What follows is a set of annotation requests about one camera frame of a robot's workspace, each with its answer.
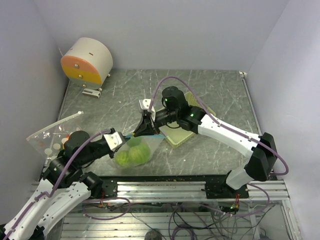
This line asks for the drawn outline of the clear blue-zipper plastic bag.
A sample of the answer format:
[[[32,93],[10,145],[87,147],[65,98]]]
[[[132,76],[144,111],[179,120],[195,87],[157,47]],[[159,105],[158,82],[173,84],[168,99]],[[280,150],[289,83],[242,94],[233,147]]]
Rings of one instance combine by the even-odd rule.
[[[162,134],[125,137],[126,143],[109,160],[109,164],[118,169],[131,169],[144,165],[152,159],[153,154],[166,137]]]

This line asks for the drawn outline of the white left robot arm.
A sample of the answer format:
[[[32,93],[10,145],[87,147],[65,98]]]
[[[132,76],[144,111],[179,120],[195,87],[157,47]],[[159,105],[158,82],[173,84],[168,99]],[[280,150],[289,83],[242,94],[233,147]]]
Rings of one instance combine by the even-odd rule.
[[[2,240],[42,240],[52,227],[76,205],[96,199],[103,192],[103,181],[83,166],[106,155],[113,157],[126,142],[113,128],[94,136],[73,132],[42,175],[27,203],[8,223],[0,226]]]

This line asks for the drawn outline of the light green cabbage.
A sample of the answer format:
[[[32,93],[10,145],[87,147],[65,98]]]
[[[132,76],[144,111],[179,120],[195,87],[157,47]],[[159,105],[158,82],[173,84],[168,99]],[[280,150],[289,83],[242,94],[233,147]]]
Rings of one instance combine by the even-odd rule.
[[[151,150],[146,143],[140,143],[129,149],[128,156],[133,165],[141,165],[149,161]]]

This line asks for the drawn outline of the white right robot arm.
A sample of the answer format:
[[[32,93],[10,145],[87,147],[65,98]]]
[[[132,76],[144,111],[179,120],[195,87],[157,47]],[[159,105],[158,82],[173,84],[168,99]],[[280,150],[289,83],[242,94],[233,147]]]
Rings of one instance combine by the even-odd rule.
[[[210,137],[241,153],[247,161],[230,170],[220,186],[220,192],[226,198],[233,197],[238,189],[251,181],[268,180],[277,158],[271,134],[250,133],[221,121],[205,107],[189,104],[185,94],[175,86],[162,91],[161,101],[163,109],[159,111],[155,111],[151,99],[138,102],[141,120],[133,132],[135,137],[157,135],[161,127],[177,123],[185,131]]]

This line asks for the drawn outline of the small green cabbage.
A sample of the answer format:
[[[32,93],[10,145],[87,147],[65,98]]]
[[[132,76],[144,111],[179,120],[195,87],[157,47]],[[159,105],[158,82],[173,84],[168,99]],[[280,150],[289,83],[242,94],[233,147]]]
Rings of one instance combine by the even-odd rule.
[[[131,148],[138,146],[141,143],[141,141],[141,137],[131,137],[130,140],[128,140],[126,143]]]

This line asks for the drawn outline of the green custard apple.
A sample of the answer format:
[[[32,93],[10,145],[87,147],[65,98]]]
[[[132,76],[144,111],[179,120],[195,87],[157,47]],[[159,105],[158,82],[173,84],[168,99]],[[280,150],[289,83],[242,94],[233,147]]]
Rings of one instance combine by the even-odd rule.
[[[129,152],[124,150],[117,153],[115,156],[115,162],[121,167],[129,167],[131,165],[129,160]]]

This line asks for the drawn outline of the clear polka dot zip bag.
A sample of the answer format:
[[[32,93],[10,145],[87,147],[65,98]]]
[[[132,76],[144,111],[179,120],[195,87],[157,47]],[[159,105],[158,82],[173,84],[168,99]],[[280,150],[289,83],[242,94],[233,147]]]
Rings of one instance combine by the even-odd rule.
[[[64,148],[62,138],[81,129],[79,124],[83,115],[83,111],[78,111],[31,134],[26,140],[48,163]]]

